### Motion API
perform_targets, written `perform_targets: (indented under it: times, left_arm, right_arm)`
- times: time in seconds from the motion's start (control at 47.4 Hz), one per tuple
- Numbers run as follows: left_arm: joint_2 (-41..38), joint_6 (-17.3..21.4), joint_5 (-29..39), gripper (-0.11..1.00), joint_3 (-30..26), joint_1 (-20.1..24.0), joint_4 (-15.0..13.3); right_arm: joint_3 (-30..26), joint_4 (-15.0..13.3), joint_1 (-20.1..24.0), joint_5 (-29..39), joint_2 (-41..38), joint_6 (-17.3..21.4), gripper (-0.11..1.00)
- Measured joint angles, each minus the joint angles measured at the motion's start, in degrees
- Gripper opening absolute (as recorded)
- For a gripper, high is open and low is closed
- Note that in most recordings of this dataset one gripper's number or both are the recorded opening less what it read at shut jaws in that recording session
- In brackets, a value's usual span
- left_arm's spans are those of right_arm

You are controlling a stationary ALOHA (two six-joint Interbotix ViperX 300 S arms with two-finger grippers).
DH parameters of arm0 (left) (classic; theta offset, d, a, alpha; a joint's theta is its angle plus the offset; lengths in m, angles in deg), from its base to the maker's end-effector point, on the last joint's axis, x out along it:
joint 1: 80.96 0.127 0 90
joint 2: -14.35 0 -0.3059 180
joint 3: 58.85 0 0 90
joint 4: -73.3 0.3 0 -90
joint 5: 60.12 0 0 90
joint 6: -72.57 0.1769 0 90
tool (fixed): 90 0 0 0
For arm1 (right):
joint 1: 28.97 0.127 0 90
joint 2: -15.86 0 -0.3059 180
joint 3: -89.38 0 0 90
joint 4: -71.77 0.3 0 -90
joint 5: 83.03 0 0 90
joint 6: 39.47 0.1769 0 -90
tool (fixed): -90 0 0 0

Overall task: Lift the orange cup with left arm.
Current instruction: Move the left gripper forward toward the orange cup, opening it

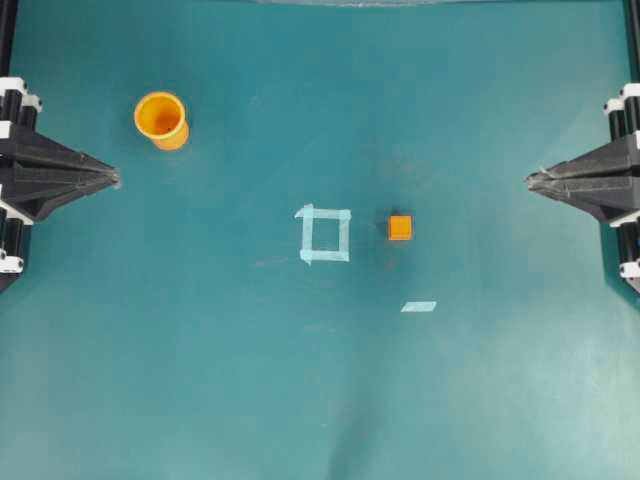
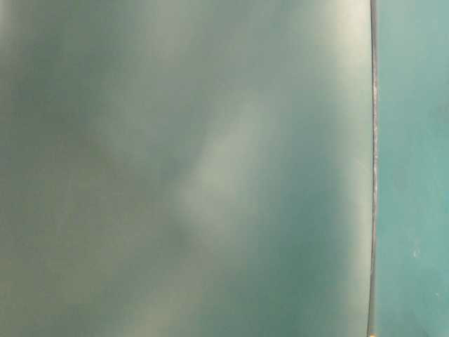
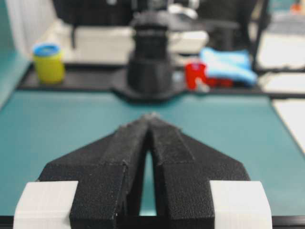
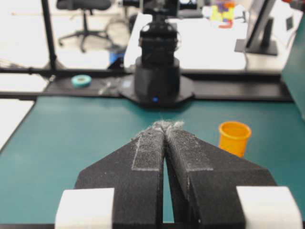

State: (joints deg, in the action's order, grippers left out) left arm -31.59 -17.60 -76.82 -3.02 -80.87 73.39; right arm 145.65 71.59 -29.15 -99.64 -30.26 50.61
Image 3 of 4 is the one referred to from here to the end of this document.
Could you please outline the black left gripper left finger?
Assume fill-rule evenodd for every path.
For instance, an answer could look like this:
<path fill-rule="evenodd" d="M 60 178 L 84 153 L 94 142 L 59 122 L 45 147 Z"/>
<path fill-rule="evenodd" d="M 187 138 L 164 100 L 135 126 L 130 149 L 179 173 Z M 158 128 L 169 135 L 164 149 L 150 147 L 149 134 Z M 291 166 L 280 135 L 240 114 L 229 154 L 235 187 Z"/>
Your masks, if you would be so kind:
<path fill-rule="evenodd" d="M 144 118 L 70 152 L 26 184 L 15 229 L 114 229 L 137 177 L 148 133 Z"/>

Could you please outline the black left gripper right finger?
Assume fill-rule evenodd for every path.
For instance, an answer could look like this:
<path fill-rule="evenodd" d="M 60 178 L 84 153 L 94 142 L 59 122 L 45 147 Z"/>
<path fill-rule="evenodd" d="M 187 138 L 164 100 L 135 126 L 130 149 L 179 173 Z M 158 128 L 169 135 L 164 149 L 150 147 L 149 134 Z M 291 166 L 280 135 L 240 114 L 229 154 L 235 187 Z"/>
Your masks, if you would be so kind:
<path fill-rule="evenodd" d="M 270 229 L 263 185 L 243 164 L 159 118 L 148 120 L 157 212 L 172 229 Z"/>

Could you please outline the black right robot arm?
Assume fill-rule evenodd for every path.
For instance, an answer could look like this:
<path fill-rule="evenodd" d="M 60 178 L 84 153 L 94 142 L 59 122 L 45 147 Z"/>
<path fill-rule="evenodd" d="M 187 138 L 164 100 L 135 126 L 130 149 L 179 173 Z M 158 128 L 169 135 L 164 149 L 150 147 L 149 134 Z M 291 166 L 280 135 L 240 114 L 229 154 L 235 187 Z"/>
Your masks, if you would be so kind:
<path fill-rule="evenodd" d="M 127 67 L 113 74 L 112 90 L 134 101 L 164 101 L 186 90 L 183 78 L 175 79 L 169 54 L 170 15 L 146 10 L 131 22 L 134 49 Z"/>

